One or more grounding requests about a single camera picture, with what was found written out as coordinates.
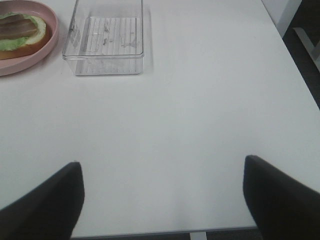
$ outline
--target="table leg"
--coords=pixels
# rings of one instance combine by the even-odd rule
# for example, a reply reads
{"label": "table leg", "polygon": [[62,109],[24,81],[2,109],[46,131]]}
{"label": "table leg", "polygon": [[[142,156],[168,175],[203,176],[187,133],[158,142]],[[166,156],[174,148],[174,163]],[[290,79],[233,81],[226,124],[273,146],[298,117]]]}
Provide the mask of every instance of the table leg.
{"label": "table leg", "polygon": [[301,40],[303,46],[320,72],[320,41],[316,46],[314,46],[305,30],[301,27],[294,27],[293,30]]}
{"label": "table leg", "polygon": [[190,240],[207,240],[205,231],[190,232]]}

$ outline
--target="sandwich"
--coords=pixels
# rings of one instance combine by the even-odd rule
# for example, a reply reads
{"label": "sandwich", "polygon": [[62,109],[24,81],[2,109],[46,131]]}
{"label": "sandwich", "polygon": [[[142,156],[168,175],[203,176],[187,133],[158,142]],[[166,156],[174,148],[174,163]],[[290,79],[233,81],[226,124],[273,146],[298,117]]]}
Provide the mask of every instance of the sandwich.
{"label": "sandwich", "polygon": [[0,60],[34,54],[49,39],[47,24],[38,16],[14,12],[0,15]]}

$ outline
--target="white wall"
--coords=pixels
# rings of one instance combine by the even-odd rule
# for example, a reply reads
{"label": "white wall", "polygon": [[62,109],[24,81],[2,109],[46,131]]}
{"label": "white wall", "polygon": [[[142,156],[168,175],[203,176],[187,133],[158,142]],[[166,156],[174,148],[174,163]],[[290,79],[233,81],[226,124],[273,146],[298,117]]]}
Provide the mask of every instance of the white wall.
{"label": "white wall", "polygon": [[302,0],[262,0],[262,2],[283,37]]}

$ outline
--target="bread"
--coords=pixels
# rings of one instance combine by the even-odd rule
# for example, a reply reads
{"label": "bread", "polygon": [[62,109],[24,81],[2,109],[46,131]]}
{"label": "bread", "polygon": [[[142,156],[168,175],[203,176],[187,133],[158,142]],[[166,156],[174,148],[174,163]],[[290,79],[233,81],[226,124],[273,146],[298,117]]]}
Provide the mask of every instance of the bread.
{"label": "bread", "polygon": [[39,51],[50,39],[50,31],[45,21],[37,16],[32,16],[37,23],[38,31],[29,36],[26,41],[14,50],[0,50],[0,60],[12,59],[34,54]]}

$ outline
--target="table surface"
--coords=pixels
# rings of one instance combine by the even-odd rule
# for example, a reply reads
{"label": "table surface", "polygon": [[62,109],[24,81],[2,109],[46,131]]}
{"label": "table surface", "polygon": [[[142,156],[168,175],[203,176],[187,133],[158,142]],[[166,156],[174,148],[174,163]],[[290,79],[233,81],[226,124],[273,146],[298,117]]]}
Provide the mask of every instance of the table surface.
{"label": "table surface", "polygon": [[249,154],[320,191],[320,111],[260,0],[145,0],[144,73],[96,77],[62,59],[73,1],[42,2],[56,48],[0,78],[0,208],[72,161],[74,237],[254,226]]}

